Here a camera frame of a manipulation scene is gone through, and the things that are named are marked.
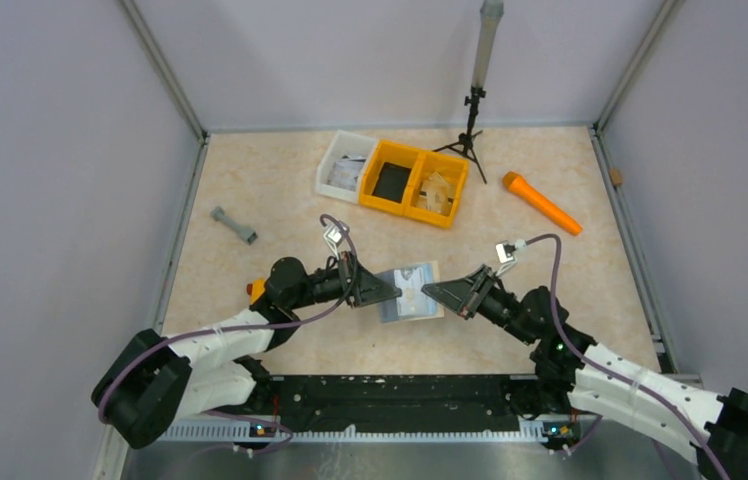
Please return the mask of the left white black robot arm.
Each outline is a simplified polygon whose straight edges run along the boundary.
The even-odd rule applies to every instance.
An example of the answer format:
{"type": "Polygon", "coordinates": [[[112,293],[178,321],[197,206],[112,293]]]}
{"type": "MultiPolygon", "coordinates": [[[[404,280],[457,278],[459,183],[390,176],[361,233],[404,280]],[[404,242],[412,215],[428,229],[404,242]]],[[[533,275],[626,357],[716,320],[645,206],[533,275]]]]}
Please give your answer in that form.
{"type": "Polygon", "coordinates": [[[164,337],[136,333],[92,391],[102,423],[140,449],[174,422],[222,406],[258,413],[269,404],[267,371],[255,355],[288,341],[303,320],[296,310],[326,303],[352,308],[400,298],[401,290],[344,251],[312,273],[295,257],[283,257],[268,277],[251,286],[240,313],[201,330],[164,337]]]}

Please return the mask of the beige card holder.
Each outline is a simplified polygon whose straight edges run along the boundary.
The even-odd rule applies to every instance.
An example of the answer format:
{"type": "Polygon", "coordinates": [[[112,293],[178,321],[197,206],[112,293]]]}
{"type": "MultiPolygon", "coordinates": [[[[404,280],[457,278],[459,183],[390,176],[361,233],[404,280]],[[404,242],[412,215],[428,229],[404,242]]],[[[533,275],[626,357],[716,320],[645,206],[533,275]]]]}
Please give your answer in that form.
{"type": "Polygon", "coordinates": [[[422,291],[424,285],[440,281],[437,261],[382,271],[376,277],[401,291],[399,297],[378,305],[381,323],[395,324],[444,317],[444,307],[422,291]]]}

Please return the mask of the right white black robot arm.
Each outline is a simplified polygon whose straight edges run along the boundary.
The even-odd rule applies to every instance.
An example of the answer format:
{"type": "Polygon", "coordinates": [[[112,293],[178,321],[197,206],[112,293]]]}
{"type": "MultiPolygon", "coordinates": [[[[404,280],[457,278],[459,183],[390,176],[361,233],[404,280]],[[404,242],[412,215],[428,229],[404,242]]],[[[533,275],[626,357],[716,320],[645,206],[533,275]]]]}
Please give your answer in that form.
{"type": "Polygon", "coordinates": [[[548,287],[517,297],[488,266],[422,291],[457,316],[480,315],[533,347],[544,409],[571,407],[623,425],[673,450],[707,479],[748,479],[748,393],[714,393],[628,361],[567,325],[568,313],[548,287]]]}

